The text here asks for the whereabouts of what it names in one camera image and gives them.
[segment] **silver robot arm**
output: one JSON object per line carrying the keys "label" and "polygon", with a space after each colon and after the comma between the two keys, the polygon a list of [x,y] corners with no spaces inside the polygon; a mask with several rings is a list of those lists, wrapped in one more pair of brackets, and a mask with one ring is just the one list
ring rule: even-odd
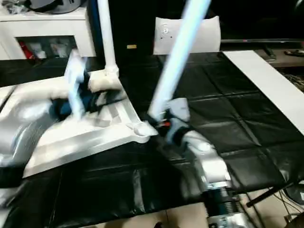
{"label": "silver robot arm", "polygon": [[239,199],[233,194],[231,178],[215,147],[187,124],[185,98],[171,100],[186,65],[199,24],[206,16],[211,0],[188,0],[183,21],[164,65],[148,111],[150,124],[169,144],[181,147],[183,156],[195,168],[211,228],[248,228],[247,218],[239,211]]}

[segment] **shelf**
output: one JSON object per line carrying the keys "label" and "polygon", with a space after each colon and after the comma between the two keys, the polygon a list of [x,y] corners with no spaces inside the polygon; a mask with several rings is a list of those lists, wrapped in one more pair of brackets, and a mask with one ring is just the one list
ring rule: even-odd
{"label": "shelf", "polygon": [[64,14],[43,14],[28,11],[23,14],[11,15],[5,9],[0,8],[0,21],[28,21],[28,20],[85,20],[86,5]]}

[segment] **black mat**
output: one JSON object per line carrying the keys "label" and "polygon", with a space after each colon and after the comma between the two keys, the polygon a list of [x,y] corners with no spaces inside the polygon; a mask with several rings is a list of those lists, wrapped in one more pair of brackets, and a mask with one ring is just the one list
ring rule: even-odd
{"label": "black mat", "polygon": [[[149,106],[164,59],[119,66],[139,114]],[[34,68],[21,61],[23,68],[12,72],[8,64],[0,62],[2,86],[60,76],[66,60]],[[88,69],[99,68],[89,59]],[[223,54],[192,54],[175,96],[188,98],[191,123],[238,175],[239,192],[303,179],[303,135]],[[202,201],[189,185],[191,165],[161,142],[129,143],[28,178],[6,227],[81,227]]]}

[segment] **black television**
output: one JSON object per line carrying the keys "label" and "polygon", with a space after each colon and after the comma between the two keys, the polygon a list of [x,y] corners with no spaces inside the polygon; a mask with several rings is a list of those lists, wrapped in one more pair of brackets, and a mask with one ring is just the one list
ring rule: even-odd
{"label": "black television", "polygon": [[213,0],[222,43],[304,41],[304,0]]}

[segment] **white pole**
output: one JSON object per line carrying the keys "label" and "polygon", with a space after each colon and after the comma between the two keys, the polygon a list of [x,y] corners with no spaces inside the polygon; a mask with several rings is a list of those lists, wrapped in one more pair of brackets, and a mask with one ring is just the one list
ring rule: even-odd
{"label": "white pole", "polygon": [[108,0],[97,0],[100,29],[104,45],[105,70],[107,73],[117,73],[118,67],[115,60],[110,10]]}
{"label": "white pole", "polygon": [[148,114],[156,121],[161,121],[168,102],[180,80],[192,48],[197,30],[205,18],[211,0],[188,0],[183,12],[183,21],[173,45],[171,54],[165,63]]}

